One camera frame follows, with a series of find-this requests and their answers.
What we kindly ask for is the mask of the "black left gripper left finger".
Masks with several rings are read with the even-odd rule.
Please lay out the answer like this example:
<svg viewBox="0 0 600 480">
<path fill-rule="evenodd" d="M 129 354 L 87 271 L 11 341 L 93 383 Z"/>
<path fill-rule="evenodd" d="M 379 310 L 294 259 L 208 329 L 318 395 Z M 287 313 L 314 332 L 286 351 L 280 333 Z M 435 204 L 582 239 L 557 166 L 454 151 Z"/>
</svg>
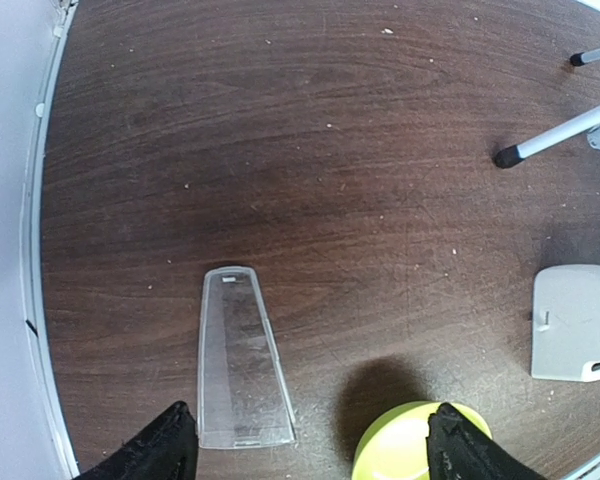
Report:
<svg viewBox="0 0 600 480">
<path fill-rule="evenodd" d="M 78 479 L 194 480 L 198 450 L 195 419 L 188 405 L 177 401 Z"/>
</svg>

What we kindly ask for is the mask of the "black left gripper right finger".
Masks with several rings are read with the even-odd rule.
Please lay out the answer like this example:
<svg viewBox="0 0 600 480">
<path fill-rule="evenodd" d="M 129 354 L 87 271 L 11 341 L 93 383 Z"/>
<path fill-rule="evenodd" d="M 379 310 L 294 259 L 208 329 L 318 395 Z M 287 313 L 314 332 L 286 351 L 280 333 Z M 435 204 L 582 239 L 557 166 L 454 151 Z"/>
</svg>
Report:
<svg viewBox="0 0 600 480">
<path fill-rule="evenodd" d="M 428 425 L 430 479 L 544 479 L 508 454 L 450 403 L 442 403 L 429 416 Z"/>
</svg>

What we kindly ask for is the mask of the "clear metronome cover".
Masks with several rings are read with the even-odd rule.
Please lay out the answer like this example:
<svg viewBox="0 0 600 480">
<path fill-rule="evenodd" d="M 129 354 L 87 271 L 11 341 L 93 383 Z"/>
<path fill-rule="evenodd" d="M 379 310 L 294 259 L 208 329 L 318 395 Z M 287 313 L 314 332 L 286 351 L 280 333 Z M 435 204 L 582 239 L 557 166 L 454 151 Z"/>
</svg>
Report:
<svg viewBox="0 0 600 480">
<path fill-rule="evenodd" d="M 197 435 L 210 450 L 296 442 L 295 415 L 254 269 L 206 273 L 199 324 Z"/>
</svg>

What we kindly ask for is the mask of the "white metronome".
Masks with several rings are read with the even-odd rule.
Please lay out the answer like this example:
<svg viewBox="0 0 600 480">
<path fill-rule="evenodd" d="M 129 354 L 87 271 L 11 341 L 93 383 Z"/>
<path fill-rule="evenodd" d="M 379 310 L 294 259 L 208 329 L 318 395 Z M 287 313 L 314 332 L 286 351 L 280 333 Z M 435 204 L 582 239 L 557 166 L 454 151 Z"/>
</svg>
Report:
<svg viewBox="0 0 600 480">
<path fill-rule="evenodd" d="M 536 275 L 531 376 L 600 380 L 600 265 L 560 265 Z"/>
</svg>

